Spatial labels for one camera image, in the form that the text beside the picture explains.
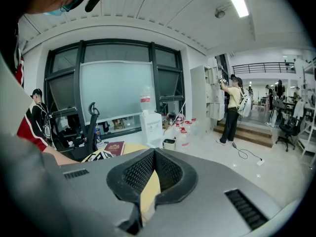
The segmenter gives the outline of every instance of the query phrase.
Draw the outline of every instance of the white sneaker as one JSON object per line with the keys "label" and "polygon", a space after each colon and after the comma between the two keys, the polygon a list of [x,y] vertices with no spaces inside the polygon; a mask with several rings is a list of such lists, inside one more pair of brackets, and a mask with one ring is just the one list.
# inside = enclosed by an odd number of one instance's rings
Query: white sneaker
{"label": "white sneaker", "polygon": [[222,143],[220,140],[216,140],[216,142],[218,143],[218,144],[221,144],[221,145],[226,145],[226,143]]}

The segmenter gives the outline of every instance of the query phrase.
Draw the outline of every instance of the mesh vent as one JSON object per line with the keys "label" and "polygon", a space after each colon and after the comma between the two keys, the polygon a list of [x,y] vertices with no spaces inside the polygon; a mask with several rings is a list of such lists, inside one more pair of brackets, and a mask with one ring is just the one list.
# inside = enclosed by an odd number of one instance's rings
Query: mesh vent
{"label": "mesh vent", "polygon": [[71,172],[66,172],[66,173],[64,173],[64,176],[65,176],[66,179],[71,179],[71,178],[75,178],[75,177],[86,175],[88,173],[89,173],[88,170],[80,169],[80,170],[75,170],[75,171],[71,171]]}
{"label": "mesh vent", "polygon": [[156,155],[156,172],[159,177],[160,190],[161,192],[169,189],[170,187],[177,184],[182,178],[181,168],[162,156],[161,154]]}
{"label": "mesh vent", "polygon": [[143,191],[154,171],[154,153],[146,156],[131,167],[127,168],[123,174],[123,180],[139,193]]}
{"label": "mesh vent", "polygon": [[252,230],[255,230],[268,221],[240,190],[225,192],[225,195],[233,203],[236,210],[241,214]]}

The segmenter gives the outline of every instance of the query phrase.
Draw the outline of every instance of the black pants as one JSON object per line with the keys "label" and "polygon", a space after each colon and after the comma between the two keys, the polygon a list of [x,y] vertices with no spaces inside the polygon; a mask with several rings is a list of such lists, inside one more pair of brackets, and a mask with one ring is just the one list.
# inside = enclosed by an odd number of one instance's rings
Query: black pants
{"label": "black pants", "polygon": [[273,96],[269,96],[269,102],[270,102],[270,110],[273,109]]}
{"label": "black pants", "polygon": [[220,141],[222,143],[226,143],[227,140],[233,141],[236,133],[237,128],[237,121],[238,121],[238,112],[236,107],[229,108],[227,110],[227,117],[224,132]]}

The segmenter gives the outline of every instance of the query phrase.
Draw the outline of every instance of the man in yellow shirt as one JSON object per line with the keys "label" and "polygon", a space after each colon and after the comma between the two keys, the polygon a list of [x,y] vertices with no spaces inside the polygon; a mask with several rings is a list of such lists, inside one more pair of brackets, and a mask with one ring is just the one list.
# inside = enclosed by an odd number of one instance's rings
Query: man in yellow shirt
{"label": "man in yellow shirt", "polygon": [[221,89],[230,95],[224,132],[222,138],[216,141],[222,145],[225,145],[227,140],[229,143],[234,141],[239,116],[237,111],[241,102],[240,89],[244,94],[241,78],[233,78],[232,85],[233,87],[226,87],[223,81],[220,82]]}

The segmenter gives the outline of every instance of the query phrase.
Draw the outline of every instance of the window frame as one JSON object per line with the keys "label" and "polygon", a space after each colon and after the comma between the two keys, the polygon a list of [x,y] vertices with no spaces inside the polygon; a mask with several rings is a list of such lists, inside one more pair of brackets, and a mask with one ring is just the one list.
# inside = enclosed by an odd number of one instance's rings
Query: window frame
{"label": "window frame", "polygon": [[[84,123],[84,117],[83,117],[83,111],[81,107],[81,98],[80,98],[80,64],[84,62],[85,58],[85,50],[87,46],[91,45],[101,45],[101,44],[122,44],[122,45],[131,45],[131,46],[143,46],[148,49],[149,54],[149,61],[153,64],[153,75],[154,75],[154,87],[155,87],[155,98],[156,98],[156,108],[159,112],[160,110],[160,102],[173,102],[173,101],[180,101],[180,103],[183,103],[185,100],[185,88],[184,88],[184,78],[183,78],[183,66],[182,66],[182,58],[181,58],[181,52],[174,50],[172,48],[168,48],[162,45],[155,44],[154,42],[145,42],[140,40],[132,40],[132,39],[93,39],[93,40],[81,40],[80,42],[72,43],[67,46],[63,46],[60,48],[57,48],[55,50],[50,50],[47,56],[46,61],[46,67],[45,67],[45,79],[44,79],[44,99],[45,102],[52,106],[54,102],[48,103],[48,92],[49,92],[49,81],[52,79],[56,79],[59,77],[62,77],[67,74],[74,74],[74,94],[75,94],[75,105],[76,109],[72,111],[71,113],[67,113],[67,110],[64,111],[58,111],[58,115],[62,115],[64,117],[68,115],[78,114],[80,125],[82,127],[82,131],[84,136],[86,136],[87,133],[87,127]],[[52,72],[54,59],[56,54],[62,53],[64,51],[78,48],[77,57],[76,57],[76,65],[74,67],[66,68],[60,71]],[[156,61],[156,49],[167,51],[170,53],[174,53],[175,59],[176,59],[176,67],[169,67],[164,65],[157,64]],[[182,87],[182,95],[180,96],[166,96],[161,97],[160,95],[160,86],[159,86],[159,70],[163,71],[171,71],[174,73],[179,73],[179,80],[181,80],[181,87]],[[141,128],[132,129],[130,131],[122,131],[117,132],[115,134],[109,134],[109,135],[103,135],[102,138],[112,138],[116,136],[122,136],[134,132],[141,131]]]}

